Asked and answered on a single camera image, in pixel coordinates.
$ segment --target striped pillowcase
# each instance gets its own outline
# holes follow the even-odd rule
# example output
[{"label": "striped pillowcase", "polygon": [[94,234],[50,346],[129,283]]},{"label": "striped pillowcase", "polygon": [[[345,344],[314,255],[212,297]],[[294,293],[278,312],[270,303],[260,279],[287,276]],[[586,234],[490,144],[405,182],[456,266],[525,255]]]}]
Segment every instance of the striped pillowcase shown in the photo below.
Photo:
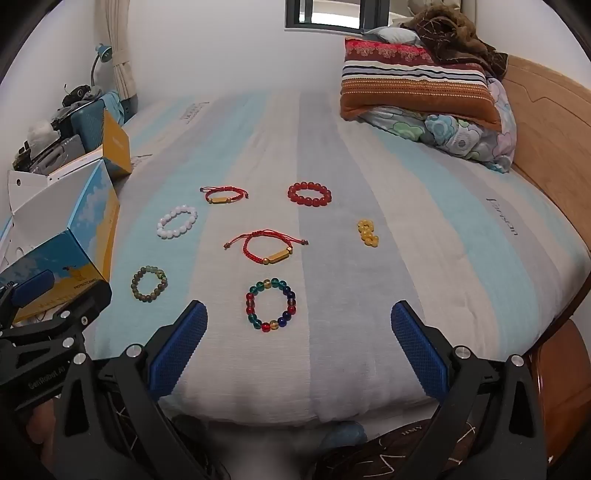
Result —
[{"label": "striped pillowcase", "polygon": [[375,106],[463,118],[501,132],[501,118],[475,63],[438,65],[422,47],[347,38],[340,113],[351,120]]}]

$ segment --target white beaded bracelet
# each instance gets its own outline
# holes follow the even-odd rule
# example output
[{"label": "white beaded bracelet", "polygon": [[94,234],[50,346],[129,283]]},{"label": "white beaded bracelet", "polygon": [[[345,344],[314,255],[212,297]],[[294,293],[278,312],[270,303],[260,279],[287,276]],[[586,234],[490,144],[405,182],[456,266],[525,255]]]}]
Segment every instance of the white beaded bracelet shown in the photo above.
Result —
[{"label": "white beaded bracelet", "polygon": [[[188,213],[190,215],[189,219],[181,225],[178,230],[165,230],[164,225],[181,213]],[[197,221],[197,210],[195,207],[188,207],[186,205],[177,206],[158,221],[158,225],[156,225],[156,235],[161,239],[179,237],[186,233],[187,230],[190,230],[195,221]]]}]

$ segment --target teal lamp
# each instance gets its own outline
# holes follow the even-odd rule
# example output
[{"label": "teal lamp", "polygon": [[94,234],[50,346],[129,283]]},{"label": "teal lamp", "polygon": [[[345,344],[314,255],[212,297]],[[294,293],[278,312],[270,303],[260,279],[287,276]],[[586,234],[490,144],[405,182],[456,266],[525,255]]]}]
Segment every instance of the teal lamp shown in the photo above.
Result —
[{"label": "teal lamp", "polygon": [[95,62],[92,64],[92,70],[90,71],[90,85],[91,86],[95,86],[95,68],[96,68],[96,63],[99,61],[101,63],[107,63],[110,59],[113,58],[113,47],[111,47],[110,45],[103,45],[102,43],[99,43],[96,48],[96,58],[95,58]]}]

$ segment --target striped bed sheet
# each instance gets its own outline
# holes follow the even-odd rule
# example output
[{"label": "striped bed sheet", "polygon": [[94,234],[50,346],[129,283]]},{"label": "striped bed sheet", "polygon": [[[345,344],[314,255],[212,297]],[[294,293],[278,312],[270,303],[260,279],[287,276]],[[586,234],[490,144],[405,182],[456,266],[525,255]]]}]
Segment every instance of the striped bed sheet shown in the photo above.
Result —
[{"label": "striped bed sheet", "polygon": [[[574,227],[517,173],[346,122],[338,94],[167,100],[126,130],[135,169],[117,185],[113,299],[87,329],[87,348],[93,358],[119,355],[202,301],[207,332],[165,399],[195,416],[300,424],[423,401],[392,334],[394,303],[407,300],[452,345],[503,360],[535,342],[591,270]],[[304,180],[326,185],[332,203],[290,202],[288,186]],[[199,187],[210,185],[250,196],[209,205]],[[183,204],[198,211],[194,228],[160,239],[158,219]],[[360,240],[362,218],[374,221],[379,247]],[[310,244],[275,265],[252,262],[240,244],[224,250],[265,228]],[[264,256],[282,244],[259,238],[250,247]],[[144,265],[162,268],[170,283],[150,304],[129,287]],[[298,310],[286,328],[262,333],[248,322],[245,293],[271,277],[297,293]],[[284,309],[277,290],[256,298],[266,321]]]}]

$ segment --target wooden bed frame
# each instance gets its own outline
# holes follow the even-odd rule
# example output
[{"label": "wooden bed frame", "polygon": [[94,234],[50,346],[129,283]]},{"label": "wooden bed frame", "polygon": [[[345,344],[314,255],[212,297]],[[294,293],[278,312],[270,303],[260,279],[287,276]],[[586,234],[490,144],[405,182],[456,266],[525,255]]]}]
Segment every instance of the wooden bed frame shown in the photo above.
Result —
[{"label": "wooden bed frame", "polygon": [[[560,208],[591,251],[591,91],[517,57],[503,85],[517,120],[514,169]],[[591,416],[591,346],[570,320],[590,288],[591,275],[527,354],[549,464]]]}]

